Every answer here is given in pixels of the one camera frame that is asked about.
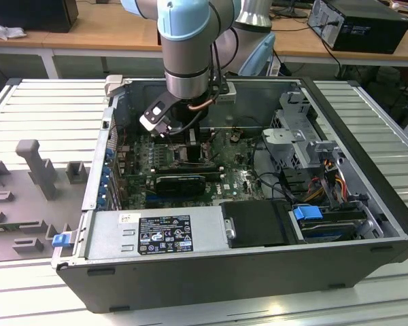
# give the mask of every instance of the floor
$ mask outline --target floor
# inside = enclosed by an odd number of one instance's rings
[[[103,72],[101,59],[98,57],[59,56],[55,58],[56,65],[63,78],[104,78],[109,74],[122,74],[127,77],[162,77],[162,59],[155,58],[108,58],[108,74]],[[315,80],[335,80],[334,65],[304,65],[300,63],[287,64],[293,76],[309,76]],[[369,74],[369,67],[349,68],[346,79],[360,81]],[[15,56],[0,54],[0,90],[8,78],[47,78],[44,65],[38,56]],[[368,93],[387,109],[395,102],[401,93],[401,73],[392,67],[381,67],[376,80],[366,87]],[[402,108],[408,103],[406,96],[401,96],[390,115],[402,126],[408,123],[408,112],[403,115]]]

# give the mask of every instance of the light blue robot joint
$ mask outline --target light blue robot joint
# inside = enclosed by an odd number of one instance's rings
[[[273,45],[275,44],[275,34],[267,35],[249,58],[245,61],[239,70],[240,76],[257,76],[265,66],[268,57],[272,55]]]
[[[209,0],[158,0],[157,27],[170,41],[185,41],[202,32],[210,21]]]

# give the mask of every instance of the slotted aluminum plate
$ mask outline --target slotted aluminum plate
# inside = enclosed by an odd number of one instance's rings
[[[55,168],[69,161],[91,167],[108,99],[104,80],[24,79],[0,94],[0,161],[9,170],[28,169],[15,154],[21,139],[37,139],[39,154]]]
[[[316,85],[408,206],[408,136],[362,88],[332,81]],[[318,124],[333,139],[320,118]]]

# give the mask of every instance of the black monitor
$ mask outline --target black monitor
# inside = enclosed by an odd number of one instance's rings
[[[287,7],[278,10],[278,15],[289,18],[306,18],[308,14],[302,10],[295,9],[296,3],[313,3],[314,0],[289,0],[289,1],[274,1],[273,5],[279,7]]]

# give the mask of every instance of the metal bracket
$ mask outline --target metal bracket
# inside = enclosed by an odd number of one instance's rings
[[[334,150],[339,150],[335,141],[311,141],[307,145],[307,154],[310,157],[310,164],[319,164],[319,153],[329,153],[332,155]]]
[[[104,91],[107,97],[113,97],[116,95],[117,88],[124,85],[124,81],[122,79],[122,75],[110,75],[107,76],[106,81],[104,83]]]

